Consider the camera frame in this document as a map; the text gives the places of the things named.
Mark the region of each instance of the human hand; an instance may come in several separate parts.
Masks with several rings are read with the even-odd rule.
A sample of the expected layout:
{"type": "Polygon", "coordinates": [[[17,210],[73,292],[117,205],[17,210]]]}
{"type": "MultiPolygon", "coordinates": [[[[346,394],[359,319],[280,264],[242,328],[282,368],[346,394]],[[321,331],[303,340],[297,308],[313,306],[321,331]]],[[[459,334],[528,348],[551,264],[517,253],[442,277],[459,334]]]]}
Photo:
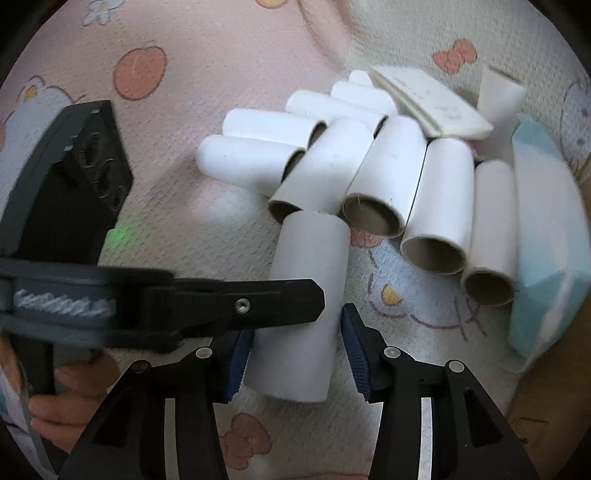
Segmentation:
{"type": "Polygon", "coordinates": [[[31,427],[70,453],[106,397],[107,388],[119,378],[119,367],[109,355],[103,354],[92,362],[63,365],[55,375],[68,391],[31,397],[29,411],[34,416],[31,427]]]}

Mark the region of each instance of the white cardboard tube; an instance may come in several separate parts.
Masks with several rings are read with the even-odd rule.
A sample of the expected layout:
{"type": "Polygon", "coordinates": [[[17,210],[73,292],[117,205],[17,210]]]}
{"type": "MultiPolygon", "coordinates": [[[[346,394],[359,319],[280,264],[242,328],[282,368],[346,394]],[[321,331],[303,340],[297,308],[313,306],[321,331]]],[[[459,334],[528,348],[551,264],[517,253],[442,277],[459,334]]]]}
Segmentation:
{"type": "Polygon", "coordinates": [[[326,123],[287,112],[235,108],[223,121],[222,132],[229,137],[257,138],[308,148],[326,129],[326,123]]]}
{"type": "Polygon", "coordinates": [[[298,210],[338,215],[373,140],[357,120],[343,118],[332,123],[269,200],[273,218],[282,223],[298,210]]]}
{"type": "Polygon", "coordinates": [[[197,149],[195,162],[209,177],[270,197],[304,153],[293,145],[212,135],[197,149]]]}
{"type": "Polygon", "coordinates": [[[476,168],[474,222],[462,286],[487,306],[509,303],[517,273],[517,196],[513,169],[501,160],[476,168]]]}
{"type": "Polygon", "coordinates": [[[374,136],[387,118],[375,110],[310,90],[298,90],[291,95],[285,111],[323,120],[328,126],[340,118],[352,118],[363,123],[374,136]]]}
{"type": "Polygon", "coordinates": [[[376,137],[343,201],[343,214],[358,230],[401,235],[423,169],[427,140],[407,116],[390,117],[376,137]]]}
{"type": "Polygon", "coordinates": [[[472,230],[474,159],[468,145],[439,138],[427,148],[400,251],[412,265],[453,274],[466,265],[472,230]]]}
{"type": "Polygon", "coordinates": [[[381,88],[340,81],[333,85],[330,96],[375,110],[384,115],[398,115],[394,100],[386,90],[381,88]]]}
{"type": "Polygon", "coordinates": [[[338,217],[308,210],[285,219],[269,279],[311,278],[324,291],[325,307],[314,323],[257,330],[245,385],[285,400],[326,400],[343,307],[349,241],[349,227],[338,217]]]}
{"type": "Polygon", "coordinates": [[[353,70],[349,74],[349,82],[356,83],[357,85],[365,85],[366,87],[374,86],[369,73],[367,73],[365,70],[353,70]]]}
{"type": "Polygon", "coordinates": [[[510,153],[517,114],[526,94],[527,89],[518,79],[496,67],[484,67],[477,109],[493,126],[493,131],[485,140],[474,143],[480,158],[504,158],[510,153]]]}

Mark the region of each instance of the teal and white package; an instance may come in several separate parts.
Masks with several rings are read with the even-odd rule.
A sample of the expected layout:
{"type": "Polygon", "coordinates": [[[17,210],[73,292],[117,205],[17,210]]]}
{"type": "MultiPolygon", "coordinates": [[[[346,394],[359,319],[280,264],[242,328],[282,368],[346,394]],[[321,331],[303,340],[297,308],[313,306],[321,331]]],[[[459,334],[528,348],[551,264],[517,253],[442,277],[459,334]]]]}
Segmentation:
{"type": "Polygon", "coordinates": [[[523,117],[513,136],[519,264],[509,343],[527,369],[558,341],[591,284],[589,225],[579,188],[548,133],[523,117]]]}

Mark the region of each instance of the silver screw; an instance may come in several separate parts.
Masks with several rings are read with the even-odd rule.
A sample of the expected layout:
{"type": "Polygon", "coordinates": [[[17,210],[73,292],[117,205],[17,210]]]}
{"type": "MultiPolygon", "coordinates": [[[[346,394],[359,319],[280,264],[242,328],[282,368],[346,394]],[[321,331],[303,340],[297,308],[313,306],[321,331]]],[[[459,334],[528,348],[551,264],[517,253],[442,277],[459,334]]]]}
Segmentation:
{"type": "Polygon", "coordinates": [[[200,349],[198,349],[195,352],[195,356],[197,358],[200,358],[201,360],[205,360],[206,358],[209,358],[213,355],[213,350],[210,349],[209,347],[201,347],[200,349]]]}
{"type": "Polygon", "coordinates": [[[234,309],[236,310],[237,314],[244,315],[250,311],[251,303],[248,301],[248,299],[237,300],[234,304],[234,309]]]}
{"type": "Polygon", "coordinates": [[[449,362],[449,370],[457,374],[461,374],[464,371],[464,364],[458,360],[452,360],[449,362]]]}
{"type": "Polygon", "coordinates": [[[395,346],[388,346],[384,349],[384,355],[388,358],[398,358],[401,354],[395,346]]]}
{"type": "Polygon", "coordinates": [[[150,363],[146,360],[138,360],[137,362],[131,364],[131,371],[137,374],[142,374],[147,372],[150,366],[150,363]]]}

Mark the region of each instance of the black mechanical device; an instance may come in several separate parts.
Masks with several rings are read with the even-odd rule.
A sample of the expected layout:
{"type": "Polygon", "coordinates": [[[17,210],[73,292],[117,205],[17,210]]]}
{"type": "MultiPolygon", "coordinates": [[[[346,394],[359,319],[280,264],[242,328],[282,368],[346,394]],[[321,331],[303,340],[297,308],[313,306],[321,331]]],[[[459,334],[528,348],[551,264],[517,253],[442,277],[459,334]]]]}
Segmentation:
{"type": "MultiPolygon", "coordinates": [[[[164,480],[164,406],[173,398],[181,480],[227,480],[213,403],[238,391],[254,329],[313,322],[324,295],[311,280],[224,282],[97,267],[131,186],[110,103],[64,109],[5,202],[0,328],[10,334],[30,394],[56,392],[60,362],[92,358],[104,347],[169,352],[184,338],[214,337],[177,364],[134,363],[69,456],[47,442],[44,449],[61,480],[164,480]]],[[[416,362],[365,327],[352,304],[343,309],[342,335],[359,391],[384,404],[371,480],[416,479],[421,397],[433,402],[432,480],[538,478],[461,362],[416,362]]]]}

